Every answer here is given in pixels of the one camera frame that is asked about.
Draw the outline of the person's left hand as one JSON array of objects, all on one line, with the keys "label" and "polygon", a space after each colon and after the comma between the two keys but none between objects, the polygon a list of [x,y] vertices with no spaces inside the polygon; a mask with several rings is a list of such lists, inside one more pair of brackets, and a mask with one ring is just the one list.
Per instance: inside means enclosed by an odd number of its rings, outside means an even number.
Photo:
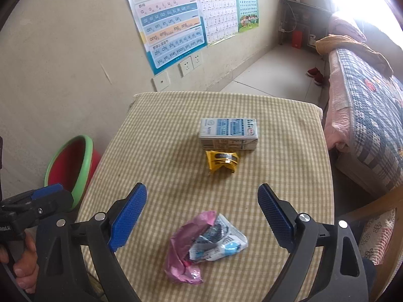
[{"label": "person's left hand", "polygon": [[29,232],[25,232],[25,249],[22,256],[13,265],[16,275],[16,283],[27,294],[33,294],[36,291],[39,266],[37,264],[38,255],[36,243]]}]

